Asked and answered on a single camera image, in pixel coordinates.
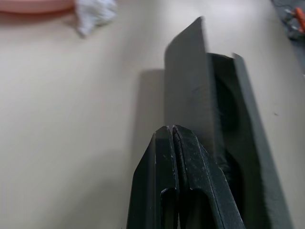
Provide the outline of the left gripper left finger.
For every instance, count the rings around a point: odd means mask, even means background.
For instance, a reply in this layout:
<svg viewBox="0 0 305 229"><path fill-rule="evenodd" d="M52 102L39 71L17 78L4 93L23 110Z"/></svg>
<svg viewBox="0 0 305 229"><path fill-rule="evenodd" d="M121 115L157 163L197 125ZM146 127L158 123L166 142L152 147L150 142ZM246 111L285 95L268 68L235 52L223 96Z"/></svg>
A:
<svg viewBox="0 0 305 229"><path fill-rule="evenodd" d="M177 229L179 178L169 127L159 128L132 178L126 229Z"/></svg>

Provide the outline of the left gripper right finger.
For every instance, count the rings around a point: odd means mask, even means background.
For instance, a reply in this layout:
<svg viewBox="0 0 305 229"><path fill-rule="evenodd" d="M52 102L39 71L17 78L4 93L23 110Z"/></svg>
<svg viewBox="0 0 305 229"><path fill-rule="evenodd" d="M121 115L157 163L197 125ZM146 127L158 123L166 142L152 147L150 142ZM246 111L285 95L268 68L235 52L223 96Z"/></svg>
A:
<svg viewBox="0 0 305 229"><path fill-rule="evenodd" d="M245 229L226 178L197 136L173 126L181 229Z"/></svg>

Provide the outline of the grey glasses case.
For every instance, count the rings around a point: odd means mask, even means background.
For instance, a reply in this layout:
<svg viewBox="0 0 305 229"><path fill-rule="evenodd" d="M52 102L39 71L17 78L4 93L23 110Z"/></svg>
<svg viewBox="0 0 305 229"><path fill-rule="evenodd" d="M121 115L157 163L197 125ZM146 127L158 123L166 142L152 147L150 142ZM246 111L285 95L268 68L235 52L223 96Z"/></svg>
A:
<svg viewBox="0 0 305 229"><path fill-rule="evenodd" d="M293 229L244 59L206 50L198 17L167 46L164 114L222 170L245 229Z"/></svg>

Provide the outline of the white crumpled tissue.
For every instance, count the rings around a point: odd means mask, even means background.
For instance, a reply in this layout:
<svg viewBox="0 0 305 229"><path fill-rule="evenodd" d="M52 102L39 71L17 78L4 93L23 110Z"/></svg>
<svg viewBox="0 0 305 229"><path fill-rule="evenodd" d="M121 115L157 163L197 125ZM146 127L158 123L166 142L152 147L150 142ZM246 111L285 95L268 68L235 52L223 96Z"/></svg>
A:
<svg viewBox="0 0 305 229"><path fill-rule="evenodd" d="M110 23L117 16L116 0L74 0L78 19L77 31L87 37L98 27Z"/></svg>

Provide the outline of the orange connector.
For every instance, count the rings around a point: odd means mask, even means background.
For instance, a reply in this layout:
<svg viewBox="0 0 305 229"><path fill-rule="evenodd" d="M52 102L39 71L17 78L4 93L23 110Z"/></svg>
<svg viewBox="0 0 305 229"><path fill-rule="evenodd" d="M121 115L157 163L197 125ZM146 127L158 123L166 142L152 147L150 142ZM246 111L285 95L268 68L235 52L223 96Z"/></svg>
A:
<svg viewBox="0 0 305 229"><path fill-rule="evenodd" d="M295 8L295 17L299 23L305 23L305 13L301 8Z"/></svg>

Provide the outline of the pink plate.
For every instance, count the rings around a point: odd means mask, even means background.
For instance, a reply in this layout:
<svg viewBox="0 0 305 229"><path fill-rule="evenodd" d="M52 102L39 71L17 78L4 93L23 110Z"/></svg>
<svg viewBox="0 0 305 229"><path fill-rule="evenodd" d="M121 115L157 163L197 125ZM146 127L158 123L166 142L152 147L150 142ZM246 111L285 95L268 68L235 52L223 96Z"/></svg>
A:
<svg viewBox="0 0 305 229"><path fill-rule="evenodd" d="M0 0L0 12L39 14L73 8L74 0Z"/></svg>

